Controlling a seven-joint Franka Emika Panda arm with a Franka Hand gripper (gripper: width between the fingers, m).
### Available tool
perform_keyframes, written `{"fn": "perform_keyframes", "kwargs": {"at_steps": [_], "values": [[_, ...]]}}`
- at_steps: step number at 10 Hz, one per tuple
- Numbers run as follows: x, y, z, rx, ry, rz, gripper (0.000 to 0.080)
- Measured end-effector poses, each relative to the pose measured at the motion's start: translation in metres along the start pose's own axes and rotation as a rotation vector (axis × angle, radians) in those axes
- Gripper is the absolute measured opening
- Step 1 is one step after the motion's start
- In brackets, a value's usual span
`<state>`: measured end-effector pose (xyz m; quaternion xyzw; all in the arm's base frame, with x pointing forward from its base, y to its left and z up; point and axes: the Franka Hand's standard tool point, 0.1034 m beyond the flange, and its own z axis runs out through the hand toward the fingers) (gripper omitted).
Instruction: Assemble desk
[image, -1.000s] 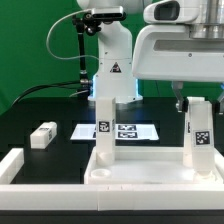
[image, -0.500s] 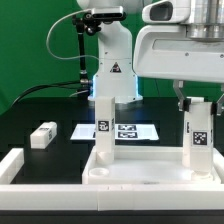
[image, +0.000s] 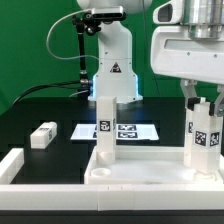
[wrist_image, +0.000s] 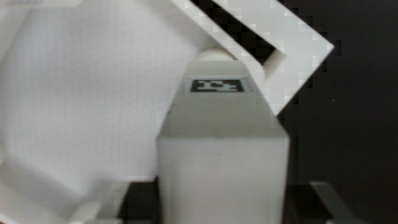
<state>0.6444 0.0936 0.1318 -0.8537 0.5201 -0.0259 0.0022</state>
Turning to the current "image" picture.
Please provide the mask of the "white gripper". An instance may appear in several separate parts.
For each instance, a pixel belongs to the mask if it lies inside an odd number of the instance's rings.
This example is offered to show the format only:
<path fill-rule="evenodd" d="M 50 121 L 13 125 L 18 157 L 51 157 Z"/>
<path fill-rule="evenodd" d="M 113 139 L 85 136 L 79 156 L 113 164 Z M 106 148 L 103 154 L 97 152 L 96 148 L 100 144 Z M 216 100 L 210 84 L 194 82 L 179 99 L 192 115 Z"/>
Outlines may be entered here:
<path fill-rule="evenodd" d="M 218 39 L 195 40 L 188 37 L 187 26 L 159 26 L 152 35 L 150 64 L 155 74 L 183 78 L 185 107 L 193 110 L 198 101 L 196 81 L 224 84 L 224 31 Z M 217 92 L 214 115 L 222 117 L 224 85 Z"/>

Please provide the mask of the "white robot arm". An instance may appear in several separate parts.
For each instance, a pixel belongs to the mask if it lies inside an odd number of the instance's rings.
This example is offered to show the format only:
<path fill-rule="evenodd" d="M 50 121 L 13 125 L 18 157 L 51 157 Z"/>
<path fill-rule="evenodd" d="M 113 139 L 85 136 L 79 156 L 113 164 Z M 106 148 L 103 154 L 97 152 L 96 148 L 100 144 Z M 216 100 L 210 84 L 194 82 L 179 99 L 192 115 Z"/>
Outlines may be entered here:
<path fill-rule="evenodd" d="M 99 70 L 92 98 L 115 94 L 120 103 L 138 96 L 132 71 L 132 36 L 121 21 L 144 13 L 153 0 L 77 0 L 85 11 L 86 31 L 98 35 Z M 150 65 L 154 73 L 184 81 L 187 107 L 196 102 L 197 81 L 219 86 L 210 104 L 212 116 L 224 116 L 224 0 L 169 0 L 154 9 L 157 25 L 151 39 Z"/>

